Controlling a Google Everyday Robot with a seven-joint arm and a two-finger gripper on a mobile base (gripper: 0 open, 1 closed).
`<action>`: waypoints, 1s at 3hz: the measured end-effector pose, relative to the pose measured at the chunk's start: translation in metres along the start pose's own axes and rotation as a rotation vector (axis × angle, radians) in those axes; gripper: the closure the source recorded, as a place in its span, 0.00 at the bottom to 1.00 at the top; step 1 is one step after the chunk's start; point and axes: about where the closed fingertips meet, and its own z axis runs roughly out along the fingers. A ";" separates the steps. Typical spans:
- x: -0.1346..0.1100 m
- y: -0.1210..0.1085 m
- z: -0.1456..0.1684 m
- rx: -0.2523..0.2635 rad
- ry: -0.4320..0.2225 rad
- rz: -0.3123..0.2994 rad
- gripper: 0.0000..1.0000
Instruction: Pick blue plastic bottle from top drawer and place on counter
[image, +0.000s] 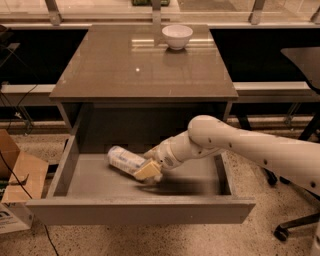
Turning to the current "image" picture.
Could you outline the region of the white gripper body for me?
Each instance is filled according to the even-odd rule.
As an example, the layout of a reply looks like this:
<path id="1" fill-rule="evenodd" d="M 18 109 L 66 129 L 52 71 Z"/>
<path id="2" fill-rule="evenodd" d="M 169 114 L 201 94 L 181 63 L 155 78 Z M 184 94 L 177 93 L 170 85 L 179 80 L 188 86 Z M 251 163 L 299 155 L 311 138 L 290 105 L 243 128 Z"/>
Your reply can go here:
<path id="1" fill-rule="evenodd" d="M 171 170 L 183 163 L 184 144 L 177 139 L 167 139 L 155 149 L 155 156 L 163 169 Z"/>

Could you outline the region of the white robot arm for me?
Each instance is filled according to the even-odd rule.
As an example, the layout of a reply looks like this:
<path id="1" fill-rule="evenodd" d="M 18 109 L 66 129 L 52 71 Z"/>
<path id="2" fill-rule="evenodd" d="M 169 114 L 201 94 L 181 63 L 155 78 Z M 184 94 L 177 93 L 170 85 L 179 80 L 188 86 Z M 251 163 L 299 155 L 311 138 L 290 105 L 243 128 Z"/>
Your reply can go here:
<path id="1" fill-rule="evenodd" d="M 194 117 L 186 131 L 144 154 L 138 180 L 158 176 L 191 159 L 232 151 L 307 191 L 320 195 L 320 144 L 234 128 L 208 115 Z"/>

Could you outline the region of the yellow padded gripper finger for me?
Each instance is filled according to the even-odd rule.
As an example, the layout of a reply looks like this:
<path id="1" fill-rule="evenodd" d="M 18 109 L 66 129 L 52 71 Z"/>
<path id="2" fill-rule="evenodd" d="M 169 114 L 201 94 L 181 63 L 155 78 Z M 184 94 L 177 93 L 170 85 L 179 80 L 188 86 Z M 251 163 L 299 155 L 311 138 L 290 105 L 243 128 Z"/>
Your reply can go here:
<path id="1" fill-rule="evenodd" d="M 147 160 L 135 173 L 134 177 L 137 180 L 145 180 L 161 174 L 161 165 L 153 160 Z"/>
<path id="2" fill-rule="evenodd" d="M 147 152 L 145 152 L 144 158 L 157 160 L 159 158 L 158 147 L 155 146 L 155 147 L 151 148 L 150 150 L 148 150 Z"/>

